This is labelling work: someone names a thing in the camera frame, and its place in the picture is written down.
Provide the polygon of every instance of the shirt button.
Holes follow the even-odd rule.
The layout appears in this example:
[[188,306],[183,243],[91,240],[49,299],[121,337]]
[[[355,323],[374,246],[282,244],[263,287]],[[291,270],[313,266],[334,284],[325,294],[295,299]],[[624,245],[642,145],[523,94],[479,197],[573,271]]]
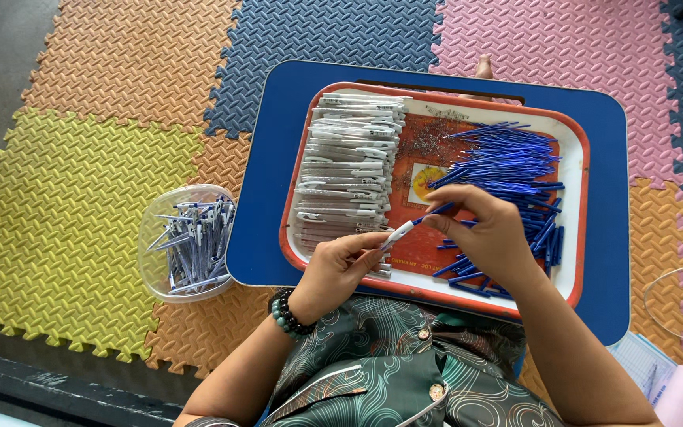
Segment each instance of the shirt button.
[[442,396],[444,396],[444,387],[439,384],[433,384],[429,389],[429,396],[431,396],[432,401],[438,401]]

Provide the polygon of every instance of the clear plastic container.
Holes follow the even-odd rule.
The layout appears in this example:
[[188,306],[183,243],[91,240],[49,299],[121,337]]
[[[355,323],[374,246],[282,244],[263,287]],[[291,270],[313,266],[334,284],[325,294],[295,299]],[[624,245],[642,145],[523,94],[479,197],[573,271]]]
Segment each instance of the clear plastic container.
[[219,286],[198,293],[186,293],[171,295],[170,282],[168,281],[168,261],[165,251],[147,251],[147,248],[164,231],[163,226],[168,223],[166,219],[157,218],[155,215],[171,215],[175,209],[173,205],[202,201],[203,203],[216,202],[221,196],[233,201],[231,191],[212,184],[188,185],[179,189],[168,191],[153,201],[144,211],[139,225],[138,262],[141,279],[147,285],[152,295],[165,302],[194,302],[212,298],[231,287],[233,277]]

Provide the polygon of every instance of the woman's right hand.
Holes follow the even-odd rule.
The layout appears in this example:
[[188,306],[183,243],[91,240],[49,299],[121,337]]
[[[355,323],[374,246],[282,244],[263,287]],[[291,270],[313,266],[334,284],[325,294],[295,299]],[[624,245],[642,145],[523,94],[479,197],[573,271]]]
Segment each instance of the woman's right hand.
[[[455,208],[441,215],[423,219],[463,250],[468,259],[484,274],[492,277],[510,293],[526,283],[549,283],[544,271],[531,254],[518,208],[473,185],[445,185],[429,193],[427,212],[448,202]],[[478,218],[471,228],[453,217],[466,209]]]

